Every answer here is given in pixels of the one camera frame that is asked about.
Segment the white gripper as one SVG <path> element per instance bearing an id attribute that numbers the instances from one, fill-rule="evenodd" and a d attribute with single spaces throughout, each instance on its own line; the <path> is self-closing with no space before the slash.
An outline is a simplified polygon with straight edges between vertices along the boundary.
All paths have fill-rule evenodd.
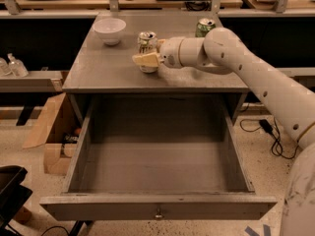
<path id="1" fill-rule="evenodd" d="M 183 37 L 158 39 L 157 49 L 159 49 L 160 55 L 157 52 L 139 53 L 133 55 L 132 60 L 138 66 L 158 67 L 163 61 L 163 64 L 168 68 L 180 69 L 183 67 L 180 61 L 180 47 L 183 40 Z"/>

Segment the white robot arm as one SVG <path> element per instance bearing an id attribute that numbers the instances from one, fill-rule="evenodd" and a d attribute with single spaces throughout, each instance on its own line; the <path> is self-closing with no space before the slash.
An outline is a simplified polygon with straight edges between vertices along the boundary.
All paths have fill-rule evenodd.
<path id="1" fill-rule="evenodd" d="M 284 196 L 281 236 L 315 236 L 315 93 L 253 54 L 230 29 L 204 37 L 160 40 L 133 56 L 139 66 L 194 67 L 235 73 L 297 141 L 302 153 L 293 163 Z"/>

